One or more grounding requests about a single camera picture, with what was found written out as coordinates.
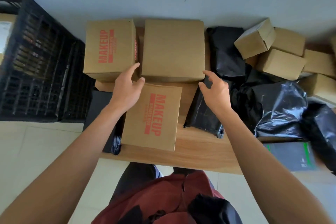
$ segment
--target forearm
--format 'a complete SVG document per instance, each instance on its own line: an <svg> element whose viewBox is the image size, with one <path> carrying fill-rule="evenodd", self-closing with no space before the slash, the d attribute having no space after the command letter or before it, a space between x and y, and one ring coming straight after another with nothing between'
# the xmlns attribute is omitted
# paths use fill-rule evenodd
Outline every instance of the forearm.
<svg viewBox="0 0 336 224"><path fill-rule="evenodd" d="M218 118L270 223L333 223L314 195L263 147L233 110L219 112Z"/></svg>
<svg viewBox="0 0 336 224"><path fill-rule="evenodd" d="M0 223L67 223L122 112L107 106L5 210Z"/></svg>

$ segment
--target person's left hand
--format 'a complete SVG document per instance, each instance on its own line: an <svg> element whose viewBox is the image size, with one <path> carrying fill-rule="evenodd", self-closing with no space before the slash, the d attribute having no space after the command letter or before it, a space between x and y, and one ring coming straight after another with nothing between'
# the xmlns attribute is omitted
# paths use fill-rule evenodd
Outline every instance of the person's left hand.
<svg viewBox="0 0 336 224"><path fill-rule="evenodd" d="M112 94L110 107L120 110L123 114L127 112L140 97L141 90L145 84L145 78L141 77L137 82L132 82L132 74L138 68L140 63L135 63L115 80L115 86Z"/></svg>

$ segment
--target black plastic crate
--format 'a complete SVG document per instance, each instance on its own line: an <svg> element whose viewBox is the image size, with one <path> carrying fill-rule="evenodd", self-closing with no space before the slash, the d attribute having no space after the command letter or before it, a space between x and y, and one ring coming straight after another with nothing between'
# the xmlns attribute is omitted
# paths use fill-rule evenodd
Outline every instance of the black plastic crate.
<svg viewBox="0 0 336 224"><path fill-rule="evenodd" d="M0 65L0 120L54 122L77 39L33 0L0 0L17 15Z"/></svg>
<svg viewBox="0 0 336 224"><path fill-rule="evenodd" d="M85 44L78 40L73 45L73 61L69 70L69 80L65 88L65 101L62 104L64 115L60 122L83 123L89 112L95 79L83 73Z"/></svg>

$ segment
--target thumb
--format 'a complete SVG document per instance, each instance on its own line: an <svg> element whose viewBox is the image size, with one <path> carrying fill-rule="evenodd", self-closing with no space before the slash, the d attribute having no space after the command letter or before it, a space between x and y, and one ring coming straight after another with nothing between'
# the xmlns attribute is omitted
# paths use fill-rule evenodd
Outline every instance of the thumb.
<svg viewBox="0 0 336 224"><path fill-rule="evenodd" d="M141 77L136 83L134 83L134 86L137 90L142 90L143 86L145 84L145 78Z"/></svg>
<svg viewBox="0 0 336 224"><path fill-rule="evenodd" d="M199 86L199 89L201 90L201 92L203 93L203 95L206 94L209 90L203 82L199 82L198 86Z"/></svg>

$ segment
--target person's right arm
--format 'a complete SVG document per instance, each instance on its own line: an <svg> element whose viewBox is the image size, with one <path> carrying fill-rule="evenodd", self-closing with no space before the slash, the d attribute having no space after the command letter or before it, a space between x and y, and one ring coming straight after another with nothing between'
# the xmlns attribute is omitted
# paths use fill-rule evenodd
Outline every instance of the person's right arm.
<svg viewBox="0 0 336 224"><path fill-rule="evenodd" d="M228 84L213 72L204 74L212 81L211 89L199 83L204 100L223 124L241 171L267 221L334 223L318 199L263 147L233 111Z"/></svg>

